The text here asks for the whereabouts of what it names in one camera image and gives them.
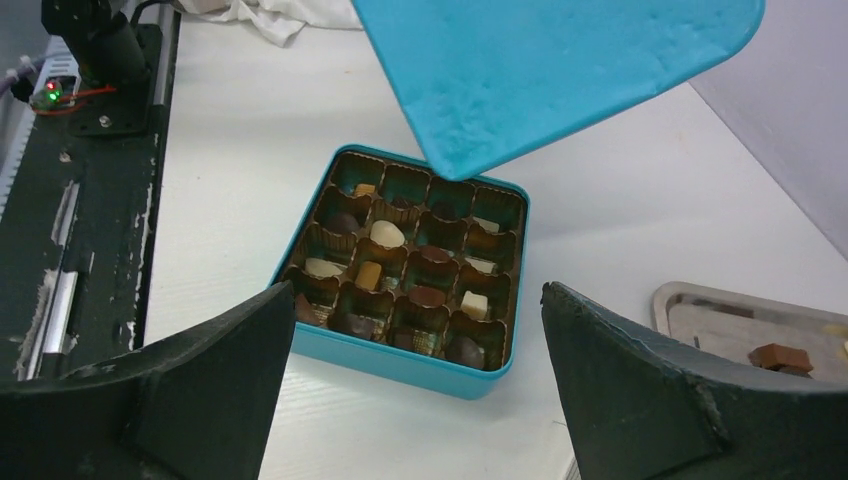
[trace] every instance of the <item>gray wall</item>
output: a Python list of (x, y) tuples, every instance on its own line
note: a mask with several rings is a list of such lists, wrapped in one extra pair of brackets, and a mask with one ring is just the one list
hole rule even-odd
[(848, 258), (848, 0), (768, 1), (751, 43), (691, 84)]
[[(35, 57), (47, 48), (41, 26), (40, 0), (0, 0), (0, 73), (18, 66), (21, 55)], [(0, 98), (0, 166), (23, 111), (24, 104), (5, 95)]]

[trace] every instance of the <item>blue box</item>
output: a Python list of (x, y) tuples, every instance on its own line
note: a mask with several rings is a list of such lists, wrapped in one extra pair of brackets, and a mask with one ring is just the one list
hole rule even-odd
[[(355, 191), (360, 184), (373, 185), (375, 191)], [(398, 196), (405, 202), (399, 203)], [(445, 204), (451, 205), (447, 212)], [(431, 206), (442, 208), (439, 215), (459, 218), (446, 221)], [(486, 395), (512, 366), (529, 206), (527, 193), (516, 185), (486, 177), (448, 182), (418, 160), (358, 145), (342, 147), (271, 281), (291, 280), (295, 294), (303, 294), (296, 305), (299, 314), (308, 311), (303, 318), (318, 323), (298, 322), (292, 351), (455, 397)], [(336, 234), (324, 228), (340, 212), (353, 216), (360, 229)], [(472, 219), (478, 216), (496, 224)], [(367, 232), (377, 220), (397, 225), (404, 245), (384, 248), (372, 241)], [(452, 258), (430, 261), (418, 250), (425, 244)], [(310, 275), (306, 258), (331, 262), (343, 273)], [(371, 261), (381, 265), (375, 291), (356, 283), (362, 264)], [(489, 268), (494, 271), (483, 273)], [(447, 301), (443, 306), (411, 301), (406, 292), (416, 285), (441, 291)], [(469, 291), (489, 299), (482, 320), (460, 308), (460, 297)], [(303, 311), (302, 302), (308, 302)], [(329, 328), (349, 328), (345, 313), (369, 319), (374, 327), (369, 339)], [(459, 340), (451, 342), (459, 336), (479, 346), (482, 369), (444, 359), (446, 347), (458, 348)]]

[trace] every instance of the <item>chocolate tray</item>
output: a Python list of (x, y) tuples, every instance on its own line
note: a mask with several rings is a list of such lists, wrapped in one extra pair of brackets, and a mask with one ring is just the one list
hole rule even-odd
[(750, 365), (748, 354), (776, 343), (802, 349), (809, 376), (848, 384), (848, 316), (683, 282), (653, 298), (657, 331), (722, 358)]
[(292, 351), (485, 395), (512, 364), (528, 210), (515, 185), (340, 149), (271, 282), (297, 297)]

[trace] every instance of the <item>white cloth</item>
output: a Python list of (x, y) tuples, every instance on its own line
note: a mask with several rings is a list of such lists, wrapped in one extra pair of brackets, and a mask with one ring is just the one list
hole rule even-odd
[(286, 46), (305, 25), (361, 30), (350, 0), (179, 0), (210, 22), (249, 21), (268, 41)]

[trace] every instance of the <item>blue lid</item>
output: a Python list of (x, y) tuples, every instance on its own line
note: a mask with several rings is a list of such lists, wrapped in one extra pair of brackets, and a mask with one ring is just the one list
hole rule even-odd
[(353, 0), (424, 157), (464, 180), (726, 60), (764, 0)]

